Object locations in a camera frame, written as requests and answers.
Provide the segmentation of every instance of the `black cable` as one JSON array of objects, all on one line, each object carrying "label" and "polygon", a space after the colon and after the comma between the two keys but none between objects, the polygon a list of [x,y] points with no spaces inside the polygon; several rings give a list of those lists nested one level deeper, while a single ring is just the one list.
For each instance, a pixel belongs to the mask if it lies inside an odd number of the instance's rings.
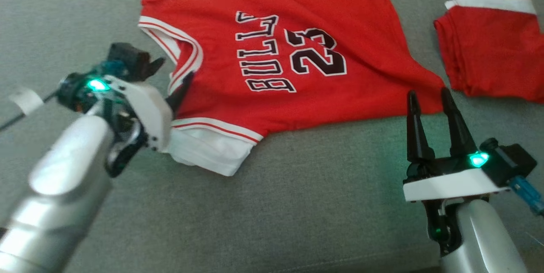
[{"label": "black cable", "polygon": [[[47,103],[47,101],[53,99],[53,97],[56,97],[56,96],[57,96],[57,91],[55,90],[51,94],[47,95],[45,97],[45,99],[43,99],[43,102]],[[14,117],[11,120],[5,122],[4,124],[2,124],[2,126],[0,126],[0,133],[3,132],[4,130],[8,129],[10,126],[14,125],[15,123],[19,122],[20,120],[23,120],[23,118],[25,118],[25,117],[26,117],[26,115],[21,112],[16,117]]]}]

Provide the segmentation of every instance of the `basketball jersey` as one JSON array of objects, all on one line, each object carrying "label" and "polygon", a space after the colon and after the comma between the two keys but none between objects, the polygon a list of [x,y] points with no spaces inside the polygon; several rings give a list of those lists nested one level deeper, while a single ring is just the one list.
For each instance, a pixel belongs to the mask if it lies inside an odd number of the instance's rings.
[{"label": "basketball jersey", "polygon": [[195,73],[169,153],[231,176],[271,132],[441,110],[443,81],[414,61],[389,0],[142,0],[139,27]]}]

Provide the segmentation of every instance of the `white tag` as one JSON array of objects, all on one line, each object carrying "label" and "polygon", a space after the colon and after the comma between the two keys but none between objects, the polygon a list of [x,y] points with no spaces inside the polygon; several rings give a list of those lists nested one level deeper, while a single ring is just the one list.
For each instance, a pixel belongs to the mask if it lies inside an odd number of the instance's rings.
[{"label": "white tag", "polygon": [[9,99],[17,104],[25,115],[29,115],[43,105],[43,101],[37,93],[24,87],[21,87],[16,93],[10,95]]}]

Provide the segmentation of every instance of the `green led light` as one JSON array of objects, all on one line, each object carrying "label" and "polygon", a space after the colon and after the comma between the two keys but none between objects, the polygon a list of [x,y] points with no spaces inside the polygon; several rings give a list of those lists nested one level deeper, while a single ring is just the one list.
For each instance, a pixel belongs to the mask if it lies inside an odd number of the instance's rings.
[{"label": "green led light", "polygon": [[89,87],[92,91],[108,91],[109,90],[109,86],[99,79],[90,80],[87,83],[87,87]]},{"label": "green led light", "polygon": [[487,153],[476,153],[470,156],[470,162],[476,168],[483,166],[484,163],[487,162],[487,159],[489,159],[489,155]]}]

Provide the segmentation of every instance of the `gray fabric surface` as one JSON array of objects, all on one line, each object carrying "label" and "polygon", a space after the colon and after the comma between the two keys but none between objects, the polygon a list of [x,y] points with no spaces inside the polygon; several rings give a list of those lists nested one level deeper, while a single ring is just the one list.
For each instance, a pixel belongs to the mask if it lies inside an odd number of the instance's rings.
[{"label": "gray fabric surface", "polygon": [[[533,0],[544,13],[544,0]],[[392,0],[414,58],[443,79],[433,20],[445,0]],[[136,27],[139,0],[0,0],[0,120],[16,114],[14,85],[45,95],[101,61],[111,42],[161,56]],[[165,91],[168,63],[151,79]],[[474,139],[521,143],[542,159],[544,108],[516,99],[454,98]],[[33,164],[76,114],[48,104],[0,135],[0,217]],[[443,115],[423,119],[437,155]],[[543,161],[530,176],[544,191]],[[423,205],[406,204],[404,118],[327,125],[267,137],[233,178],[142,151],[115,180],[89,238],[68,266],[86,272],[407,271],[437,264]],[[513,193],[492,198],[524,259],[544,267],[542,218]]]}]

